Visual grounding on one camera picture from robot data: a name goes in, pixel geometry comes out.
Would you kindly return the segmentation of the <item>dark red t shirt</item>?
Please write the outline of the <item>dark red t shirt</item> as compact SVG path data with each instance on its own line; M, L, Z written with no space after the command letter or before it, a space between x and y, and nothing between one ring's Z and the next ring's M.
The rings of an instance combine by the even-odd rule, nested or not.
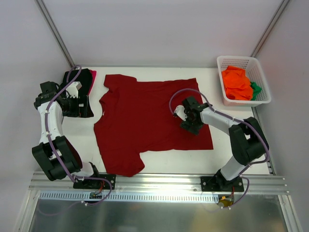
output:
M147 151L213 149L208 125L194 135L171 113L190 96L202 103L196 79L139 82L108 74L104 85L108 92L99 101L102 116L94 133L107 173L128 177L139 173L145 167L140 154Z

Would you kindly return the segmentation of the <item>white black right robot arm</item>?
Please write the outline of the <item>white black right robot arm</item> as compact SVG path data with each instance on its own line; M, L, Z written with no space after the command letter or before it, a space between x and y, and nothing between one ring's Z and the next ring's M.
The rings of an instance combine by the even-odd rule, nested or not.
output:
M207 124L229 136L232 157L209 181L221 191L229 190L250 165L269 152L268 142L254 117L240 120L215 110L208 103L199 104L194 97L183 100L174 115L182 120L181 128L195 135Z

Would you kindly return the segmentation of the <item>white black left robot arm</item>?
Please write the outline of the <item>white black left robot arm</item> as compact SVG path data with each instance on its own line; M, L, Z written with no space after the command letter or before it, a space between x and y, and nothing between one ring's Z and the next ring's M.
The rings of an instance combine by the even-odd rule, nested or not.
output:
M62 129L65 117L94 116L89 97L81 90L82 84L45 82L40 86L42 92L36 97L34 107L41 118L41 137L39 144L32 148L33 157L51 181L79 176L84 177L84 183L89 188L97 188L101 177L96 166L81 160Z

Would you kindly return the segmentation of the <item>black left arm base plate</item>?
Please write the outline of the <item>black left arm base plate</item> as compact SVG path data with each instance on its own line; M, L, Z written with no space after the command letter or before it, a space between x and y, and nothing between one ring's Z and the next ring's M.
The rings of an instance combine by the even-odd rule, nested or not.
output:
M105 190L115 189L116 175L114 174L99 174L98 177L85 177L84 180L78 180L73 184L74 189L91 189Z

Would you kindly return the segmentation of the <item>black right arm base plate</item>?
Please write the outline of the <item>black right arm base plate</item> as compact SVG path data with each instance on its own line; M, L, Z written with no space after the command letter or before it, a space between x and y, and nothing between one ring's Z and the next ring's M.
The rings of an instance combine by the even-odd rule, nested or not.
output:
M200 178L201 190L206 192L243 192L244 184L240 177L226 181L217 176L202 176Z

